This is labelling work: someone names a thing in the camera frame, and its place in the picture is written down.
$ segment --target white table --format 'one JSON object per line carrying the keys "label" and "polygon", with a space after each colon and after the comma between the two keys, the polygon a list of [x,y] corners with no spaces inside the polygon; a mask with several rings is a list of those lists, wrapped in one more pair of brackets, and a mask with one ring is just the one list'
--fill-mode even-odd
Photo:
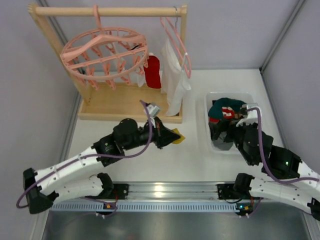
{"label": "white table", "polygon": [[[164,124],[170,129],[178,128],[186,139],[162,150],[151,144],[144,154],[103,169],[114,182],[226,182],[234,181],[240,172],[248,172],[240,154],[214,153],[207,143],[204,96],[209,92],[250,93],[262,109],[263,131],[274,137],[274,145],[283,146],[258,69],[194,70],[190,81],[191,91],[183,100],[182,124]],[[69,157],[111,134],[117,124],[78,119]],[[137,153],[141,148],[125,154]]]}

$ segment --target red cloth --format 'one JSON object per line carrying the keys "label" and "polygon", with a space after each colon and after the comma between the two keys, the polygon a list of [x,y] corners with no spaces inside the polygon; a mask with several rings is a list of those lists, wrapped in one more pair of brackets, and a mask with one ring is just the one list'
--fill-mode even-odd
{"label": "red cloth", "polygon": [[149,56],[149,59],[147,61],[148,67],[143,67],[146,85],[152,89],[160,89],[160,61],[156,56]]}

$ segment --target metal hook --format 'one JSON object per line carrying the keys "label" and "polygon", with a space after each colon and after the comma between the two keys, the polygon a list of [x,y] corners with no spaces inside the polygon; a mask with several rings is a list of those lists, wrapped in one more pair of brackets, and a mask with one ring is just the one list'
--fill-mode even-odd
{"label": "metal hook", "polygon": [[175,8],[175,15],[176,15],[176,18],[175,18],[175,29],[177,29],[177,22],[178,22],[178,9],[176,6],[173,6]]}

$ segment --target dark green cloth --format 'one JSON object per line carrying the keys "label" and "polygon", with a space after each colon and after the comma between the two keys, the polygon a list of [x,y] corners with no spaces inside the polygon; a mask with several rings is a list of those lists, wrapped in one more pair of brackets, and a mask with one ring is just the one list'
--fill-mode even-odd
{"label": "dark green cloth", "polygon": [[246,104],[244,101],[231,99],[228,97],[223,97],[215,101],[213,106],[210,108],[208,116],[213,119],[223,119],[224,115],[222,113],[222,107],[230,107],[234,112],[240,112],[240,108],[243,104]]}

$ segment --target wooden base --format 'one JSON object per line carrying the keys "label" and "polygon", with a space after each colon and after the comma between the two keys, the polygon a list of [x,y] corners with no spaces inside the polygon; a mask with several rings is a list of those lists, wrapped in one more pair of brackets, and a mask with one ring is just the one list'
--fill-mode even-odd
{"label": "wooden base", "polygon": [[139,100],[155,102],[161,108],[157,116],[162,122],[182,123],[182,106],[178,116],[165,115],[168,110],[167,95],[160,93],[160,89],[124,83],[116,83],[115,91],[106,83],[99,83],[99,90],[92,90],[89,103],[82,101],[78,116],[82,120],[121,121],[131,118],[145,122],[147,116]]}

